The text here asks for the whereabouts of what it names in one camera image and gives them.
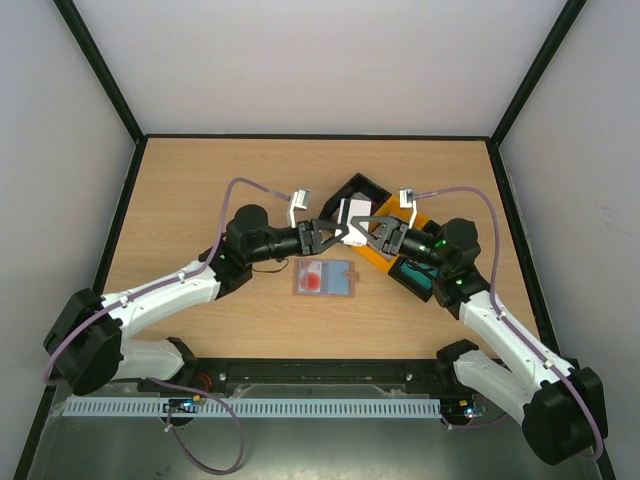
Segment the white magnetic stripe card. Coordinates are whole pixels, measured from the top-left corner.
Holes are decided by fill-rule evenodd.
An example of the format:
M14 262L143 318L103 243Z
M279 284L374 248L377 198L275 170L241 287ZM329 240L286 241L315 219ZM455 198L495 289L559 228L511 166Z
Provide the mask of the white magnetic stripe card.
M364 234L369 228L369 223L359 221L371 214L372 203L370 200L358 198L343 198L338 210L338 224L340 229L336 235L340 236L340 242L350 247L364 247L367 238Z

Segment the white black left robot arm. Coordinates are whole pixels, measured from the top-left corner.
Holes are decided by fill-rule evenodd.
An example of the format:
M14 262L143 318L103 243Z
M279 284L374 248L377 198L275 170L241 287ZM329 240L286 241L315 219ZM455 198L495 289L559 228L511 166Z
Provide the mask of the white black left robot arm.
M49 369L76 396L114 380L174 379L189 350L174 339L141 341L139 332L233 293L252 278L256 263L318 255L347 232L345 226L320 219L275 228L264 208L245 205L216 246L178 271L114 294L100 296L89 288L74 293L43 342L52 362Z

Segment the red white credit card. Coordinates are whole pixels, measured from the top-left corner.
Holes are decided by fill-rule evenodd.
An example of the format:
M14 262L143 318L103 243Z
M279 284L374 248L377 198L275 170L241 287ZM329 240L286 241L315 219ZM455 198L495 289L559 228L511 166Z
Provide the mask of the red white credit card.
M323 289L324 264L319 260L301 260L298 263L297 292L320 294Z

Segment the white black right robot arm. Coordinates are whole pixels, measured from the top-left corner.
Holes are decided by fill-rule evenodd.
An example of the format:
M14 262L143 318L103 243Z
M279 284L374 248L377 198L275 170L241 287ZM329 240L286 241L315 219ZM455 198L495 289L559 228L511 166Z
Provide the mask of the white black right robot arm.
M498 355L459 341L444 349L436 367L445 390L475 390L517 422L531 450L556 465L574 455L597 461L608 433L603 384L590 368L578 368L545 347L506 308L495 285L475 266L480 253L474 222L454 218L436 232L410 227L394 217L377 217L371 233L366 216L349 224L385 253L435 268L438 304L478 334Z

